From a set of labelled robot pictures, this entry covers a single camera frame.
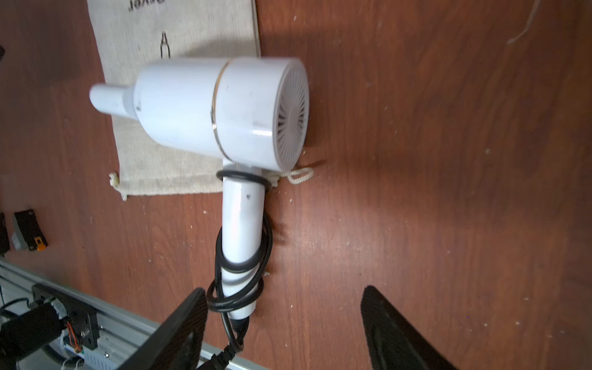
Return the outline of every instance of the metal frame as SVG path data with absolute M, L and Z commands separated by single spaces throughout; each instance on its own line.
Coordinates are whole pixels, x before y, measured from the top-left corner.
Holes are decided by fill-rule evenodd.
M 86 366 L 100 366 L 102 369 L 116 369 L 132 353 L 136 351 L 148 337 L 158 328 L 154 321 L 125 311 L 98 298 L 86 295 L 74 289 L 52 283 L 40 276 L 31 274 L 0 258 L 0 288 L 5 302 L 15 298 L 27 297 L 32 299 L 31 287 L 36 283 L 43 283 L 59 289 L 93 307 L 97 310 L 99 324 L 99 346 L 95 350 L 85 348 Z M 15 304 L 10 308 L 16 314 L 28 310 L 26 304 Z M 213 354 L 221 350 L 203 343 L 200 357 L 202 361 L 209 360 Z M 229 370 L 266 370 L 251 361 L 242 358 L 233 359 L 228 365 Z

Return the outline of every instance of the black cable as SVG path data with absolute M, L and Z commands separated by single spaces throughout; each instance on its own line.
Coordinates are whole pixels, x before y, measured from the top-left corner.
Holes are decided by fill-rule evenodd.
M 50 345 L 43 346 L 41 348 L 43 353 L 45 353 L 53 362 L 58 363 L 60 366 L 64 366 L 66 368 L 75 368 L 76 364 L 78 367 L 84 366 L 84 360 L 78 356 L 71 357 L 66 359 L 64 356 L 60 355 L 56 350 L 54 350 Z
M 254 173 L 235 171 L 235 170 L 231 170 L 231 169 L 223 169 L 223 170 L 216 172 L 216 177 L 218 178 L 218 180 L 221 180 L 221 181 L 225 177 L 228 177 L 231 179 L 257 182 L 257 183 L 265 186 L 265 190 L 269 190 L 271 188 L 271 183 L 269 182 L 269 180 L 267 180 L 263 176 L 255 175 Z
M 24 302 L 24 301 L 27 302 L 27 307 L 29 307 L 29 305 L 30 305 L 29 298 L 25 298 L 25 297 L 23 297 L 23 298 L 17 298 L 15 300 L 12 300 L 12 301 L 6 303 L 2 307 L 0 307 L 0 315 L 3 314 L 4 311 L 6 311 L 6 309 L 8 308 L 8 306 L 11 306 L 11 305 L 13 305 L 15 303 L 19 303 L 19 302 Z
M 14 313 L 14 312 L 12 312 L 12 311 L 4 311 L 4 312 L 0 313 L 0 316 L 4 316 L 4 317 L 6 317 L 8 320 L 12 320 L 12 319 L 14 319 L 14 318 L 17 318 L 17 317 L 18 317 L 18 315 L 17 315 L 17 314 L 15 314 L 15 313 Z
M 242 179 L 247 181 L 257 182 L 266 188 L 271 184 L 267 179 L 261 176 L 253 175 L 252 173 L 238 172 L 233 170 L 222 170 L 216 173 L 219 179 L 224 177 Z M 206 362 L 203 366 L 208 368 L 215 363 L 215 369 L 224 369 L 228 363 L 236 356 L 237 353 L 243 351 L 244 348 L 244 336 L 249 328 L 249 318 L 245 318 L 239 321 L 232 321 L 228 315 L 229 312 L 243 308 L 252 302 L 255 302 L 257 298 L 263 293 L 263 273 L 265 273 L 265 267 L 269 262 L 271 256 L 271 250 L 274 244 L 271 222 L 267 213 L 263 213 L 263 230 L 261 232 L 261 244 L 259 245 L 258 251 L 248 261 L 235 264 L 229 262 L 222 251 L 222 228 L 218 232 L 216 239 L 216 257 L 215 257 L 215 271 L 214 281 L 210 284 L 207 292 L 205 293 L 206 300 L 208 301 L 208 308 L 213 312 L 218 312 L 222 316 L 222 323 L 224 324 L 224 330 L 229 339 L 229 345 L 217 356 L 213 356 L 212 360 Z M 239 274 L 247 272 L 259 265 L 253 278 L 245 285 L 239 292 L 225 297 L 222 291 L 222 269 L 226 271 Z

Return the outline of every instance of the white hair dryer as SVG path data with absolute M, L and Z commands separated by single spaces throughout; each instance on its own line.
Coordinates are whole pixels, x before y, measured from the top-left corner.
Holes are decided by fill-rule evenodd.
M 100 112 L 138 120 L 164 146 L 222 158 L 222 229 L 208 305 L 222 313 L 240 352 L 272 246 L 262 169 L 287 172 L 300 156 L 309 104 L 304 65 L 293 58 L 164 60 L 135 85 L 94 85 L 90 98 Z

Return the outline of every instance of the wire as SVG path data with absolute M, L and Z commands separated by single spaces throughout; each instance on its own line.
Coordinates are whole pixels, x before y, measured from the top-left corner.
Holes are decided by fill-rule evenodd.
M 73 368 L 75 364 L 78 362 L 80 357 L 72 357 L 66 358 L 59 353 L 56 352 L 50 345 L 43 346 L 41 348 L 43 353 L 47 355 L 53 362 L 65 367 L 65 368 Z
M 246 335 L 247 329 L 249 328 L 249 318 L 247 318 L 241 322 L 240 325 L 235 325 L 237 326 L 235 329 L 238 330 L 238 335 L 235 336 L 233 325 L 228 313 L 255 302 L 257 298 L 261 296 L 261 293 L 263 293 L 263 273 L 265 272 L 265 266 L 267 265 L 269 257 L 271 256 L 273 243 L 273 234 L 269 216 L 267 213 L 264 213 L 261 244 L 259 245 L 258 252 L 255 253 L 255 256 L 249 259 L 247 262 L 240 265 L 235 265 L 230 263 L 224 257 L 224 253 L 222 253 L 222 228 L 218 232 L 218 238 L 216 240 L 215 277 L 214 281 L 206 292 L 206 300 L 208 301 L 208 308 L 211 311 L 218 312 L 222 315 L 224 329 L 230 341 L 229 345 L 218 356 L 218 358 L 224 358 L 225 362 L 226 360 L 229 362 L 237 353 L 242 352 L 244 348 L 243 339 Z M 249 271 L 257 264 L 259 267 L 247 285 L 245 285 L 244 288 L 242 288 L 239 292 L 229 297 L 225 297 L 224 292 L 222 291 L 222 268 L 237 274 Z M 255 286 L 257 286 L 257 290 L 253 294 L 250 294 Z M 214 289 L 216 291 L 216 297 L 213 296 Z
M 17 298 L 15 300 L 12 300 L 12 301 L 6 303 L 2 307 L 0 307 L 0 315 L 2 315 L 4 313 L 4 311 L 6 311 L 6 309 L 8 308 L 8 306 L 11 306 L 11 305 L 13 305 L 15 303 L 19 303 L 19 302 L 24 302 L 24 301 L 27 302 L 27 307 L 29 307 L 29 304 L 30 304 L 29 303 L 29 298 L 24 298 L 24 297 L 23 298 Z
M 70 339 L 70 345 L 74 347 L 74 350 L 76 350 L 76 352 L 81 352 L 82 348 L 80 348 L 80 346 L 78 345 L 76 332 L 74 331 L 74 328 L 72 327 L 72 324 L 70 324 L 69 321 L 66 323 L 66 327 L 68 329 L 68 338 Z
M 14 318 L 17 318 L 17 317 L 18 317 L 18 315 L 17 315 L 17 314 L 15 314 L 15 313 L 14 313 L 14 312 L 12 312 L 12 311 L 4 311 L 4 312 L 0 313 L 0 316 L 4 316 L 4 317 L 6 317 L 8 320 L 12 320 L 12 319 L 14 319 Z
M 255 174 L 249 173 L 249 172 L 241 172 L 241 171 L 235 171 L 235 170 L 231 170 L 231 169 L 222 169 L 222 170 L 216 172 L 216 177 L 218 178 L 218 180 L 221 180 L 221 181 L 225 177 L 228 177 L 231 179 L 238 179 L 238 180 L 247 180 L 247 181 L 256 182 L 258 184 L 265 186 L 265 190 L 271 189 L 271 182 L 269 180 L 267 180 L 263 176 L 255 175 Z

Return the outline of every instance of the wooden surface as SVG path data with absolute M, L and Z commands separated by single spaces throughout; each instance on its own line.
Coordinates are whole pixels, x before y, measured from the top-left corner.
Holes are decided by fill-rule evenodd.
M 298 56 L 315 177 L 275 225 L 244 357 L 369 368 L 378 287 L 461 369 L 592 368 L 592 7 L 530 0 L 258 1 L 266 56 Z M 121 197 L 84 1 L 0 3 L 0 205 L 50 247 L 7 259 L 156 321 L 213 278 L 221 195 Z M 205 340 L 226 344 L 218 315 Z

